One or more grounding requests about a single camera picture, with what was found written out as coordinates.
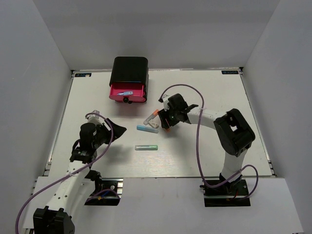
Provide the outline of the pink drawer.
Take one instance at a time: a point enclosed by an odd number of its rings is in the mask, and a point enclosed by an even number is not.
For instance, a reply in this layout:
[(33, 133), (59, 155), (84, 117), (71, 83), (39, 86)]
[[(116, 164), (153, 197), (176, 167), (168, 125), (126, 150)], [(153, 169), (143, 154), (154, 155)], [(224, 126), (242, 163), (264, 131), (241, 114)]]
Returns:
[(110, 87), (109, 98), (116, 102), (143, 103), (146, 101), (144, 85), (141, 83), (115, 82)]

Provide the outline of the black drawer cabinet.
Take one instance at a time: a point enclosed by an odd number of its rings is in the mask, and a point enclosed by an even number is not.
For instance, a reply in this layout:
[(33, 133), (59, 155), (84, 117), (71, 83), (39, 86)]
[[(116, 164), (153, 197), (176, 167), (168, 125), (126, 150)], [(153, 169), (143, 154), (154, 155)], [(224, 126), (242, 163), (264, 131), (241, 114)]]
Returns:
[(116, 57), (109, 86), (115, 82), (141, 83), (144, 85), (146, 101), (148, 95), (149, 68), (145, 57)]

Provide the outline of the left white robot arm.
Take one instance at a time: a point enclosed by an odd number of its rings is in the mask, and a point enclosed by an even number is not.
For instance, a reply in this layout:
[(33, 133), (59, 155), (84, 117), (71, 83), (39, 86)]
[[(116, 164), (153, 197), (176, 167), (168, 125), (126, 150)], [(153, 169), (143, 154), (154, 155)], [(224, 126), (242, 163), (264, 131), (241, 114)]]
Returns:
[(56, 192), (45, 207), (37, 208), (33, 214), (34, 233), (73, 234), (73, 216), (79, 207), (105, 193), (113, 193), (119, 198), (116, 189), (104, 187), (100, 172), (91, 168), (99, 158), (97, 149), (103, 144), (110, 146), (126, 130), (108, 118), (99, 121), (98, 114), (87, 118), (72, 147), (64, 179), (58, 182)]

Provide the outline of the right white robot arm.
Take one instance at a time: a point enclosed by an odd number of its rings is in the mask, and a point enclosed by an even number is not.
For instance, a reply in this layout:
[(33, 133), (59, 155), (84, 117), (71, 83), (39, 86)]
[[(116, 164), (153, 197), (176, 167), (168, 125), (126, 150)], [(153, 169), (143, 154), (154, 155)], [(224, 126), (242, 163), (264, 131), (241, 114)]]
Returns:
[(163, 109), (158, 112), (163, 129), (168, 130), (184, 122), (199, 124), (216, 131), (225, 151), (224, 165), (219, 175), (220, 188), (228, 195), (236, 191), (244, 157), (255, 140), (254, 131), (241, 112), (235, 108), (224, 115), (208, 111), (197, 104), (188, 105), (181, 94), (164, 95), (158, 101), (163, 104)]

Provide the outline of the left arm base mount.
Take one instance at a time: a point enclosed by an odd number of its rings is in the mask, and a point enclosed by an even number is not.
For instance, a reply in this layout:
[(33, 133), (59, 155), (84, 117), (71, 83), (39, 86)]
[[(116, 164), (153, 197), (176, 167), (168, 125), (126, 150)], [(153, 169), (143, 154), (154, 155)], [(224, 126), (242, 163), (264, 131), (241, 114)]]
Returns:
[(117, 206), (122, 196), (123, 178), (103, 178), (101, 187), (95, 190), (86, 206)]

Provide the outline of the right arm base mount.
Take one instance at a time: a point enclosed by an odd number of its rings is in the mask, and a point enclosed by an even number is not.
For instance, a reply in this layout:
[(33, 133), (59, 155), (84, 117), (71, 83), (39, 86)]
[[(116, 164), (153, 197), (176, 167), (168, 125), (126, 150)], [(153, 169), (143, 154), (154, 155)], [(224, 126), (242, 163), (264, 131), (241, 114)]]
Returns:
[(217, 188), (209, 188), (205, 184), (199, 186), (204, 192), (205, 207), (250, 207), (247, 182), (241, 179), (231, 187), (222, 185)]

